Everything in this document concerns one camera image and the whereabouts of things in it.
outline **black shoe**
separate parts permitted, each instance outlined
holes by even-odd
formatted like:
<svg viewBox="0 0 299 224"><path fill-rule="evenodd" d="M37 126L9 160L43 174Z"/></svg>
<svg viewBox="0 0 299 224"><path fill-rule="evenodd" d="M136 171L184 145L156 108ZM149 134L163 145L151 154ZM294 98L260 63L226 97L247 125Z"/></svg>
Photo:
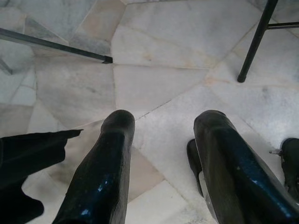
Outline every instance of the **black shoe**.
<svg viewBox="0 0 299 224"><path fill-rule="evenodd" d="M193 171L196 178L199 193L203 197L200 182L199 182L199 177L198 177L199 173L202 171L202 168L201 168L201 163L197 152L195 139L190 140L187 144L187 156L188 156L190 168Z"/></svg>
<svg viewBox="0 0 299 224"><path fill-rule="evenodd" d="M299 139L286 139L281 146L281 167L285 175L285 187L299 203Z"/></svg>

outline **white marble tile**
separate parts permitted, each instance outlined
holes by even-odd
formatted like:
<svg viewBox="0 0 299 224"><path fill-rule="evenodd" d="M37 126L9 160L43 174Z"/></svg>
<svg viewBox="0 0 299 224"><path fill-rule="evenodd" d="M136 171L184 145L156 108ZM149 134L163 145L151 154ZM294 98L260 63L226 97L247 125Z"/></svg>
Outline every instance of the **white marble tile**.
<svg viewBox="0 0 299 224"><path fill-rule="evenodd" d="M151 190L163 180L163 175L133 147L131 154L128 203L142 195L144 192Z"/></svg>
<svg viewBox="0 0 299 224"><path fill-rule="evenodd" d="M160 171L172 186L198 211L202 220L211 216L198 193L189 167L186 145L194 138L194 119L205 110L216 109L227 114L239 134L252 146L282 181L280 158L261 137L242 121L210 89L196 86L136 122L134 146Z"/></svg>
<svg viewBox="0 0 299 224"><path fill-rule="evenodd" d="M23 33L25 18L26 15L17 8L0 7L0 28L12 30L18 33Z"/></svg>
<svg viewBox="0 0 299 224"><path fill-rule="evenodd" d="M217 61L192 48L181 47L122 25L118 26L112 39L111 53L116 64L201 68L213 67Z"/></svg>
<svg viewBox="0 0 299 224"><path fill-rule="evenodd" d="M211 68L259 16L244 0L129 4L113 37L114 62Z"/></svg>
<svg viewBox="0 0 299 224"><path fill-rule="evenodd" d="M256 27L254 27L244 39L234 48L234 52L243 60L243 65L249 46L251 44ZM299 39L290 32L280 30L268 30L257 50L246 80L251 79L267 84L298 85L299 83Z"/></svg>
<svg viewBox="0 0 299 224"><path fill-rule="evenodd" d="M33 56L28 46L0 40L0 57L13 71L8 75L0 70L0 103L9 103L23 78L33 72Z"/></svg>
<svg viewBox="0 0 299 224"><path fill-rule="evenodd" d="M37 96L65 127L115 110L112 66L74 57L36 59Z"/></svg>
<svg viewBox="0 0 299 224"><path fill-rule="evenodd" d="M126 224L159 224L176 215L187 202L163 181L128 204Z"/></svg>
<svg viewBox="0 0 299 224"><path fill-rule="evenodd" d="M208 70L114 67L116 108L136 119L165 104L201 82Z"/></svg>
<svg viewBox="0 0 299 224"><path fill-rule="evenodd" d="M40 100L35 103L30 122L28 133L57 132L58 120L45 108Z"/></svg>
<svg viewBox="0 0 299 224"><path fill-rule="evenodd" d="M211 88L275 148L279 148L285 138L299 137L298 89L223 82L215 82Z"/></svg>
<svg viewBox="0 0 299 224"><path fill-rule="evenodd" d="M31 106L0 104L0 137L26 134Z"/></svg>
<svg viewBox="0 0 299 224"><path fill-rule="evenodd" d="M44 213L28 224L52 223L64 199L57 186L47 174L42 174L24 193L43 203Z"/></svg>
<svg viewBox="0 0 299 224"><path fill-rule="evenodd" d="M96 0L12 0L10 5L28 13L54 34L69 40Z"/></svg>
<svg viewBox="0 0 299 224"><path fill-rule="evenodd" d="M125 8L120 0L97 1L77 29L77 33L110 42Z"/></svg>
<svg viewBox="0 0 299 224"><path fill-rule="evenodd" d="M36 91L27 86L20 86L16 91L11 104L33 106L36 102Z"/></svg>

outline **black boot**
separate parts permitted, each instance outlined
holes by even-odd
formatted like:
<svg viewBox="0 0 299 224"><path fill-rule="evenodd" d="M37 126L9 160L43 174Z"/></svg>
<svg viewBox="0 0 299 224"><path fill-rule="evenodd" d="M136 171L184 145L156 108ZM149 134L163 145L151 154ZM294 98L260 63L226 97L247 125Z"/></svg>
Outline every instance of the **black boot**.
<svg viewBox="0 0 299 224"><path fill-rule="evenodd" d="M285 187L299 203L299 139L286 139L281 146L281 167L285 174Z"/></svg>
<svg viewBox="0 0 299 224"><path fill-rule="evenodd" d="M201 168L201 163L197 152L195 139L190 140L187 144L187 156L188 156L190 168L193 171L196 178L199 193L203 197L203 193L202 193L202 189L198 177L199 173L202 171L202 168Z"/></svg>

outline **floor tile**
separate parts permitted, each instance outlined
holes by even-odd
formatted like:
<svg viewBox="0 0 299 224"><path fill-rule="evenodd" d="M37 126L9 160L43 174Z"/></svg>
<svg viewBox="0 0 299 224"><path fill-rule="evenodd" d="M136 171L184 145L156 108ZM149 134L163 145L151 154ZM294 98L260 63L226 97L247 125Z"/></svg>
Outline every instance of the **floor tile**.
<svg viewBox="0 0 299 224"><path fill-rule="evenodd" d="M177 214L187 202L163 181L128 204L126 224L159 224Z"/></svg>
<svg viewBox="0 0 299 224"><path fill-rule="evenodd" d="M149 113L204 79L208 70L119 65L114 68L117 109Z"/></svg>
<svg viewBox="0 0 299 224"><path fill-rule="evenodd" d="M129 4L112 41L114 62L211 68L260 14L244 0Z"/></svg>
<svg viewBox="0 0 299 224"><path fill-rule="evenodd" d="M0 40L1 59L12 69L8 75L0 70L0 103L9 103L24 77L33 72L33 52L30 47Z"/></svg>
<svg viewBox="0 0 299 224"><path fill-rule="evenodd" d="M128 203L163 180L163 175L138 150L132 148Z"/></svg>
<svg viewBox="0 0 299 224"><path fill-rule="evenodd" d="M12 0L10 5L28 13L56 35L69 40L96 0Z"/></svg>
<svg viewBox="0 0 299 224"><path fill-rule="evenodd" d="M0 104L0 137L26 134L31 106Z"/></svg>
<svg viewBox="0 0 299 224"><path fill-rule="evenodd" d="M261 11L265 9L267 0L247 0L258 7ZM273 18L278 22L297 22L299 21L299 2L297 0L279 0ZM289 29L296 36L299 37L299 30L297 28Z"/></svg>
<svg viewBox="0 0 299 224"><path fill-rule="evenodd" d="M106 118L114 109L112 66L74 57L36 59L37 96L65 127Z"/></svg>
<svg viewBox="0 0 299 224"><path fill-rule="evenodd" d="M99 0L79 26L77 33L110 42L125 11L120 0Z"/></svg>
<svg viewBox="0 0 299 224"><path fill-rule="evenodd" d="M134 146L164 175L184 199L192 204L203 220L209 220L210 213L198 193L185 148L187 142L194 138L194 119L203 111L211 109L227 114L239 134L266 162L279 180L283 181L280 158L269 153L273 148L208 88L196 86L140 118L136 122Z"/></svg>
<svg viewBox="0 0 299 224"><path fill-rule="evenodd" d="M44 205L44 213L28 222L28 224L52 223L64 199L47 174L42 174L35 183L23 190L26 195L41 201Z"/></svg>
<svg viewBox="0 0 299 224"><path fill-rule="evenodd" d="M238 43L233 52L244 62L251 44L256 26ZM262 39L248 75L248 81L260 78L273 84L274 80L279 85L299 83L299 39L287 30L267 31Z"/></svg>
<svg viewBox="0 0 299 224"><path fill-rule="evenodd" d="M58 123L59 121L38 100L30 118L28 133L57 132Z"/></svg>
<svg viewBox="0 0 299 224"><path fill-rule="evenodd" d="M27 86L20 86L16 91L11 104L33 106L36 102L36 91Z"/></svg>
<svg viewBox="0 0 299 224"><path fill-rule="evenodd" d="M13 7L0 8L0 28L18 33L24 32L26 15Z"/></svg>

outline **marble floor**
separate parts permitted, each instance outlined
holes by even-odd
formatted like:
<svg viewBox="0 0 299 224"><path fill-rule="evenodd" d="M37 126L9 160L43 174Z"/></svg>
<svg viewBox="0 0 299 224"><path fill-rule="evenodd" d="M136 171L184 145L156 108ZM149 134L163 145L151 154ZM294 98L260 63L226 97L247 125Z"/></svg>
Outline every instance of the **marble floor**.
<svg viewBox="0 0 299 224"><path fill-rule="evenodd" d="M264 0L0 0L0 28L94 53L114 64L0 41L0 137L83 128L65 161L23 190L51 223L103 119L136 120L126 224L213 224L189 168L193 121L220 110L283 183L269 152L299 138L299 29L267 31L245 83L236 82ZM298 21L299 2L280 1L272 22Z"/></svg>

